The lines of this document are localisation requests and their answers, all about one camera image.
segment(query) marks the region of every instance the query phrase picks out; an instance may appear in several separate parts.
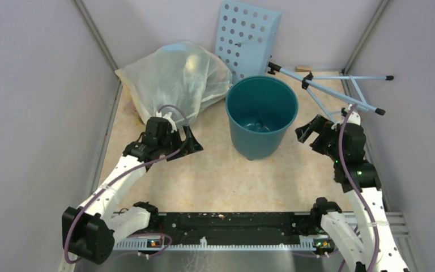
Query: white trash bag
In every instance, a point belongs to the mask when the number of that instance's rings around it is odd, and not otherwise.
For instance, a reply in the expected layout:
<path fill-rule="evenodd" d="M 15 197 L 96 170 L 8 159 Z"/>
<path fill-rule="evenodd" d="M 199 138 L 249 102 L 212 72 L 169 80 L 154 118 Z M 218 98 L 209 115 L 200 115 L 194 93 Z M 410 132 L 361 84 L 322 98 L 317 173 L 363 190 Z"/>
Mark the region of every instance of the white trash bag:
<path fill-rule="evenodd" d="M 231 71 L 217 56 L 189 41 L 166 45 L 116 74 L 129 88 L 144 123 L 165 104 L 179 107 L 193 122 L 226 96 L 232 81 Z M 172 108 L 163 109 L 163 116 L 168 112 L 178 128 L 185 124 Z"/>

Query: wooden block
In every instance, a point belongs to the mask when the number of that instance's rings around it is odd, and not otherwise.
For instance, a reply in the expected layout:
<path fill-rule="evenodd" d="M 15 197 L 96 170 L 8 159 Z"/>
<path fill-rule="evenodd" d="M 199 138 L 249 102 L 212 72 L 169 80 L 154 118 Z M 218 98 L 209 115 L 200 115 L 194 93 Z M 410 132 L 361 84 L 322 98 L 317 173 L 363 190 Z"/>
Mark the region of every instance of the wooden block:
<path fill-rule="evenodd" d="M 307 67 L 307 66 L 296 66 L 295 71 L 296 72 L 311 72 L 311 67 Z"/>

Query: blue metal leg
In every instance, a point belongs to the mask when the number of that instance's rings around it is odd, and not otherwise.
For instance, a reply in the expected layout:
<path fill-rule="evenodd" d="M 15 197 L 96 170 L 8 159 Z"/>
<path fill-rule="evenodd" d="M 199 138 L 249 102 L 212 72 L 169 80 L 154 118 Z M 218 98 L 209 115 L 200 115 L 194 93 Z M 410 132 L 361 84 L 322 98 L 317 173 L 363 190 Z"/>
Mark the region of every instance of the blue metal leg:
<path fill-rule="evenodd" d="M 342 76 L 315 76 L 313 79 L 350 79 L 348 76 L 342 75 Z M 354 79 L 380 79 L 380 80 L 386 80 L 386 76 L 355 76 Z"/>
<path fill-rule="evenodd" d="M 327 111 L 327 109 L 324 107 L 324 105 L 321 103 L 321 101 L 317 98 L 317 96 L 314 94 L 314 92 L 311 91 L 310 88 L 307 88 L 306 91 L 314 99 L 314 102 L 316 102 L 316 104 L 318 104 L 318 106 L 325 113 L 327 118 L 329 118 L 329 120 L 331 120 L 333 123 L 336 123 L 336 120 L 332 117 L 331 113 L 329 113 L 329 111 Z"/>
<path fill-rule="evenodd" d="M 359 86 L 357 85 L 357 82 L 356 82 L 356 80 L 355 80 L 355 77 L 352 76 L 352 75 L 350 75 L 350 76 L 349 76 L 349 79 L 350 79 L 351 82 L 354 84 L 354 88 L 356 89 L 356 92 L 357 92 L 357 94 L 359 95 L 359 98 L 361 99 L 361 101 L 363 101 L 364 103 L 367 103 L 367 102 L 366 102 L 366 99 L 364 99 L 364 95 L 363 95 L 363 93 L 361 92 L 361 89 L 359 89 Z"/>
<path fill-rule="evenodd" d="M 285 74 L 285 75 L 287 75 L 287 76 L 289 76 L 289 77 L 295 78 L 295 79 L 297 79 L 297 80 L 299 80 L 301 82 L 304 80 L 304 78 L 302 76 L 300 76 L 298 74 L 295 74 L 294 72 L 291 72 L 291 71 L 289 71 L 287 69 L 281 68 L 280 72 Z M 348 104 L 357 104 L 358 105 L 357 107 L 360 110 L 362 110 L 362 111 L 369 111 L 369 110 L 371 110 L 371 111 L 376 112 L 376 110 L 377 110 L 377 108 L 374 107 L 374 106 L 371 106 L 371 105 L 369 105 L 367 103 L 364 103 L 362 101 L 356 100 L 356 99 L 354 99 L 352 97 L 346 96 L 346 95 L 344 95 L 344 94 L 342 94 L 340 92 L 336 92 L 333 89 L 328 88 L 326 86 L 323 86 L 321 84 L 318 84 L 318 83 L 316 83 L 316 82 L 314 82 L 312 80 L 306 80 L 306 82 L 310 86 L 312 86 L 312 87 L 314 87 L 314 88 L 316 88 L 316 89 L 318 89 L 318 90 L 320 90 L 322 92 L 325 92 L 328 95 L 334 96 L 337 99 L 343 100 L 344 102 L 346 102 Z"/>

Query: teal trash bin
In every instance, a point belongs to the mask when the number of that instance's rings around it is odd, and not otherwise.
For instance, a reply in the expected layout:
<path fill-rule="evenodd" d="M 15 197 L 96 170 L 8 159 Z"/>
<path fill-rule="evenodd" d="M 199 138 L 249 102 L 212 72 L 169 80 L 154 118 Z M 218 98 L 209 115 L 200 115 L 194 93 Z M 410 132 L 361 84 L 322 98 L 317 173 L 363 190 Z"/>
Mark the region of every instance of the teal trash bin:
<path fill-rule="evenodd" d="M 250 76 L 236 83 L 226 97 L 231 140 L 248 160 L 271 155 L 297 115 L 294 91 L 281 80 Z"/>

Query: black rubber cap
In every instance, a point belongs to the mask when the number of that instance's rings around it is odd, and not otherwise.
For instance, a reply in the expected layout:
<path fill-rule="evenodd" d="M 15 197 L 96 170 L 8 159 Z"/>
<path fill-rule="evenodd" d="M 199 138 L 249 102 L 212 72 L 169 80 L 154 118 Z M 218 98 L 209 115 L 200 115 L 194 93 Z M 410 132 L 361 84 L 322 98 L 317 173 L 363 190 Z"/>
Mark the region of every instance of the black rubber cap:
<path fill-rule="evenodd" d="M 376 112 L 376 113 L 379 114 L 379 115 L 384 115 L 384 114 L 386 113 L 385 110 L 380 109 L 380 108 L 377 108 L 374 112 Z"/>

